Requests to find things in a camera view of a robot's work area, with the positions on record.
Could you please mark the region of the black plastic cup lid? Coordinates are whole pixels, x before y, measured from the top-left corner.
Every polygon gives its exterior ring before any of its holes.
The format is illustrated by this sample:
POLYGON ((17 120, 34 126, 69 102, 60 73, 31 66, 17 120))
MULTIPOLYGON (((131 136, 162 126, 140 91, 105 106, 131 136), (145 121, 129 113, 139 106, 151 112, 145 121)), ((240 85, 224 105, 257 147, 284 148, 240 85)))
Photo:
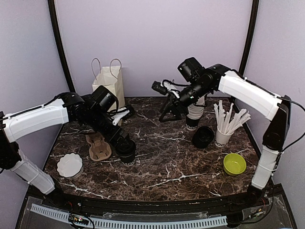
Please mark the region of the black plastic cup lid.
POLYGON ((124 141, 119 145, 117 145, 115 149, 116 149, 116 153, 119 156, 129 156, 135 152, 136 145, 135 142, 132 140, 124 141))

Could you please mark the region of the black paper coffee cup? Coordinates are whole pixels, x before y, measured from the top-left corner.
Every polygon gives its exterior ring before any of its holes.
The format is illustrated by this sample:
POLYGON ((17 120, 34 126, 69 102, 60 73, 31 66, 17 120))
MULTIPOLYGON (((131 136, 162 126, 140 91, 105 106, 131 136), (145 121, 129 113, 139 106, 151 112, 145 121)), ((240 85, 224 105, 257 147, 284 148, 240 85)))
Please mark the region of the black paper coffee cup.
POLYGON ((125 166, 132 166, 135 162, 135 154, 130 154, 130 155, 119 155, 121 162, 125 166))

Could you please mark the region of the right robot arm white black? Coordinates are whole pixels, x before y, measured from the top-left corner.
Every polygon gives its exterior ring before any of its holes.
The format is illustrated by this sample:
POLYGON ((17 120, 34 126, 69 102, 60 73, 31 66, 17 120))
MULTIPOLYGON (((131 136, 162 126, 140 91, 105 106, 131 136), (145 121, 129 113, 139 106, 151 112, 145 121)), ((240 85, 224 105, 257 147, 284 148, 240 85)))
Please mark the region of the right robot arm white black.
POLYGON ((254 188, 243 197, 246 206, 255 206, 262 198, 260 190, 265 188, 270 176, 275 172, 280 154, 284 151, 283 146, 290 125, 290 98, 269 92, 221 64, 204 68, 195 59, 189 59, 178 66, 178 71, 189 82, 182 91, 173 89, 173 83, 167 80, 154 82, 152 85, 155 91, 168 96, 161 108, 160 122, 180 120, 182 114, 188 114, 188 106, 212 91, 231 95, 270 120, 263 136, 260 160, 251 182, 254 188))

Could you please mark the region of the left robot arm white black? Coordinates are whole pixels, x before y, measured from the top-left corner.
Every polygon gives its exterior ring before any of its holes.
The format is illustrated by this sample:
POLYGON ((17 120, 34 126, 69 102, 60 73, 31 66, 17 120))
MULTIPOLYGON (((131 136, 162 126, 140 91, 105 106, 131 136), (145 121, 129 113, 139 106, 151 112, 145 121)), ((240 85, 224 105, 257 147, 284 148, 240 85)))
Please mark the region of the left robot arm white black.
POLYGON ((136 144, 117 124, 109 109, 118 100, 107 89, 80 96, 61 93, 51 101, 15 114, 0 114, 0 167, 10 170, 48 196, 57 208, 67 204, 67 197, 56 179, 39 169, 21 151, 17 140, 50 126, 79 121, 101 133, 120 156, 132 155, 136 144))

